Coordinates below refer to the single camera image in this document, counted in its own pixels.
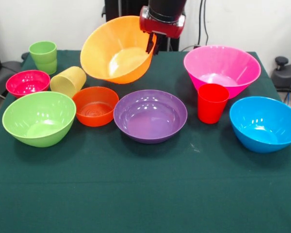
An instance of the white wall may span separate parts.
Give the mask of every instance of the white wall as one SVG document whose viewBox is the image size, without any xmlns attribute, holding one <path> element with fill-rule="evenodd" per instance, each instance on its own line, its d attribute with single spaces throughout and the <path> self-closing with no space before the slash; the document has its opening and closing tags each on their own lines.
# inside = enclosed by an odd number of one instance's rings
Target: white wall
<svg viewBox="0 0 291 233">
<path fill-rule="evenodd" d="M 198 41 L 199 0 L 188 0 L 189 19 L 181 35 L 180 48 Z M 291 0 L 207 0 L 208 44 L 256 51 L 268 73 L 274 58 L 284 55 L 291 62 Z M 202 24 L 202 45 L 206 35 Z"/>
<path fill-rule="evenodd" d="M 80 50 L 105 22 L 103 5 L 104 0 L 0 0 L 1 60 L 20 60 L 38 40 L 52 40 L 60 50 Z M 198 41 L 198 8 L 198 0 L 187 1 L 180 49 Z M 276 56 L 291 62 L 291 0 L 207 0 L 206 9 L 209 44 L 256 51 L 269 73 Z"/>
</svg>

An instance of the green bowl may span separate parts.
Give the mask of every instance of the green bowl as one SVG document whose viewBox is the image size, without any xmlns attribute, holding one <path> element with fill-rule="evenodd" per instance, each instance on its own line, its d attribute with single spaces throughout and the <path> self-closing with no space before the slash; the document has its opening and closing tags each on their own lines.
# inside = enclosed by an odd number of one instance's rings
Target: green bowl
<svg viewBox="0 0 291 233">
<path fill-rule="evenodd" d="M 61 93 L 43 91 L 17 99 L 3 113 L 5 130 L 34 147 L 50 147 L 68 133 L 76 114 L 74 101 Z"/>
</svg>

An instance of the cup rim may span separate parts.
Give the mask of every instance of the cup rim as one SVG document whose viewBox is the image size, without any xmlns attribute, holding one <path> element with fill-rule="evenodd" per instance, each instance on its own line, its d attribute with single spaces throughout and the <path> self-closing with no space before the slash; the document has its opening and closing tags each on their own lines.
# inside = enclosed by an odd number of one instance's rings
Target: cup rim
<svg viewBox="0 0 291 233">
<path fill-rule="evenodd" d="M 208 100 L 208 99 L 204 98 L 202 95 L 200 95 L 199 91 L 200 91 L 200 88 L 202 88 L 202 87 L 204 87 L 204 86 L 206 86 L 206 85 L 215 85 L 215 86 L 218 86 L 218 87 L 224 89 L 225 91 L 227 91 L 227 98 L 225 98 L 224 100 L 221 100 L 221 101 L 211 101 L 211 100 Z M 205 84 L 201 85 L 201 86 L 199 87 L 198 91 L 197 91 L 197 94 L 198 94 L 198 97 L 200 97 L 200 98 L 202 98 L 203 100 L 206 100 L 206 101 L 208 101 L 208 102 L 210 102 L 210 103 L 222 103 L 222 102 L 225 102 L 225 101 L 228 100 L 229 95 L 230 95 L 230 94 L 229 94 L 229 91 L 228 91 L 228 89 L 227 89 L 226 87 L 224 87 L 224 86 L 222 86 L 222 85 L 220 85 L 220 84 L 216 84 L 216 83 L 205 83 Z"/>
<path fill-rule="evenodd" d="M 55 48 L 54 48 L 53 50 L 51 50 L 51 51 L 44 52 L 44 53 L 36 53 L 36 52 L 32 52 L 32 51 L 31 51 L 31 47 L 32 47 L 33 45 L 38 44 L 38 43 L 42 43 L 42 42 L 48 42 L 48 43 L 51 43 L 51 44 L 55 45 Z M 49 40 L 36 41 L 36 42 L 32 43 L 32 44 L 29 46 L 29 49 L 28 49 L 29 53 L 32 53 L 32 54 L 34 54 L 34 55 L 45 55 L 45 54 L 48 54 L 48 53 L 54 52 L 55 50 L 57 50 L 57 45 L 56 45 L 54 42 L 49 41 Z"/>
</svg>

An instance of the red cup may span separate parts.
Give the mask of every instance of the red cup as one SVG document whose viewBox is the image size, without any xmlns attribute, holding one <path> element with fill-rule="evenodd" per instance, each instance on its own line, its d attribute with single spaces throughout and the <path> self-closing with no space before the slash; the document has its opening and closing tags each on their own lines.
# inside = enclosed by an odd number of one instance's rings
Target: red cup
<svg viewBox="0 0 291 233">
<path fill-rule="evenodd" d="M 198 89 L 197 115 L 206 124 L 217 123 L 229 98 L 228 90 L 214 83 L 207 83 Z"/>
</svg>

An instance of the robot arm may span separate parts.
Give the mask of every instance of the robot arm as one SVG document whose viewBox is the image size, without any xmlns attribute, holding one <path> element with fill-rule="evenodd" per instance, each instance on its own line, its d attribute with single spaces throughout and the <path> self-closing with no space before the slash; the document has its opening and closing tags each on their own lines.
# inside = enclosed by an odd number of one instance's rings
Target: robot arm
<svg viewBox="0 0 291 233">
<path fill-rule="evenodd" d="M 184 5 L 186 0 L 149 0 L 140 12 L 140 29 L 150 34 L 146 52 L 154 46 L 153 35 L 157 36 L 154 54 L 158 53 L 161 40 L 167 36 L 179 38 L 185 23 Z"/>
</svg>

